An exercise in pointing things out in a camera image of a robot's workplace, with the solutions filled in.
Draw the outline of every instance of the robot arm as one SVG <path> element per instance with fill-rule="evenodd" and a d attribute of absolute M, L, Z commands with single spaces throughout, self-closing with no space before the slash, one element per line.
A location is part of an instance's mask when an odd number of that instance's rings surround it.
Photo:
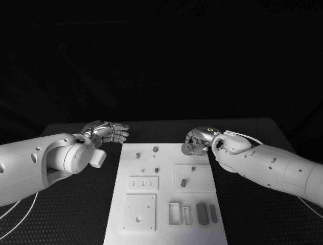
<path fill-rule="evenodd" d="M 128 126 L 95 121 L 80 134 L 56 134 L 0 145 L 0 206 L 78 174 L 88 163 L 101 167 L 105 152 L 101 142 L 124 142 Z"/>
<path fill-rule="evenodd" d="M 222 168 L 256 184 L 307 199 L 323 207 L 323 164 L 268 145 L 253 146 L 245 137 L 212 127 L 197 127 L 196 140 L 181 146 L 186 155 L 201 155 L 212 148 Z"/>

